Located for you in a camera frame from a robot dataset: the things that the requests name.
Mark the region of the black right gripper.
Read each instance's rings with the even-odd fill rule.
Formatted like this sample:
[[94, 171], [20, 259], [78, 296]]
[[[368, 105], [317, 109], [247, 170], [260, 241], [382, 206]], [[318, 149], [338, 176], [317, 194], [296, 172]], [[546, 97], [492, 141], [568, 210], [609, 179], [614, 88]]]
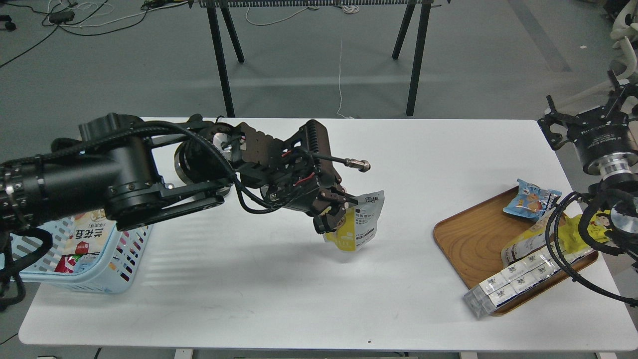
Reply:
[[[574, 143], [583, 172], [593, 176], [601, 175], [601, 166], [615, 159], [625, 161], [627, 168], [637, 164], [637, 142], [629, 128], [631, 119], [620, 112], [629, 96], [637, 97], [637, 85], [620, 84], [612, 70], [608, 70], [608, 79], [613, 90], [604, 105], [604, 115], [583, 112], [579, 121], [577, 116], [559, 112], [552, 96], [547, 95], [548, 112], [537, 120], [550, 148], [556, 152], [565, 144]], [[554, 125], [565, 128], [568, 136], [553, 132]]]

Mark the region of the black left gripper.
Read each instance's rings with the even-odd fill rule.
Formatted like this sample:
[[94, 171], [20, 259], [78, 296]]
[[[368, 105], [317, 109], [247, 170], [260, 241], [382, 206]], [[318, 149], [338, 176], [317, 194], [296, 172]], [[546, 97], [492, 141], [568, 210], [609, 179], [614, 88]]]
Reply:
[[348, 204], [356, 206], [358, 200], [344, 190], [334, 163], [362, 173], [371, 169], [369, 161], [333, 156], [327, 129], [317, 120], [285, 140], [244, 122], [234, 129], [237, 194], [249, 213], [301, 211], [313, 217], [317, 234], [335, 232], [346, 221]]

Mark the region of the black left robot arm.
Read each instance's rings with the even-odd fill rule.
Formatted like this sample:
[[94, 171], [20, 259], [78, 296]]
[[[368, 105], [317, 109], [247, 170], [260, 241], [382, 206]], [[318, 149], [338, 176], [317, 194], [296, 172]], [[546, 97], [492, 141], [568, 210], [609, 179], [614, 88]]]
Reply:
[[19, 273], [53, 246], [44, 223], [104, 209], [119, 230], [130, 230], [219, 206], [234, 188], [246, 212], [300, 211], [326, 234], [358, 204], [333, 163], [371, 168], [333, 157], [316, 120], [285, 140], [200, 114], [172, 123], [110, 113], [79, 130], [80, 140], [55, 139], [50, 153], [1, 164], [2, 310], [22, 302]]

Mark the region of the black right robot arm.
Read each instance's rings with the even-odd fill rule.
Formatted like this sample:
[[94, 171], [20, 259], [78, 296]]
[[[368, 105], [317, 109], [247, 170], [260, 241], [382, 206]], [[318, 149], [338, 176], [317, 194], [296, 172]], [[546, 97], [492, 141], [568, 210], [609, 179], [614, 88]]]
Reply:
[[578, 222], [577, 231], [584, 243], [593, 250], [609, 255], [629, 255], [637, 258], [637, 141], [629, 126], [631, 117], [622, 111], [630, 96], [637, 95], [634, 84], [619, 81], [608, 71], [612, 90], [605, 105], [576, 115], [563, 114], [547, 96], [548, 112], [538, 120], [539, 128], [552, 150], [572, 143], [583, 172], [600, 177], [589, 186], [587, 193], [572, 192], [561, 200], [550, 214], [545, 228], [545, 243], [555, 243], [550, 250], [552, 259], [561, 271], [584, 287], [613, 300], [637, 306], [635, 298], [616, 295], [600, 288], [577, 273], [561, 252], [557, 233], [558, 217], [575, 201], [587, 207]]

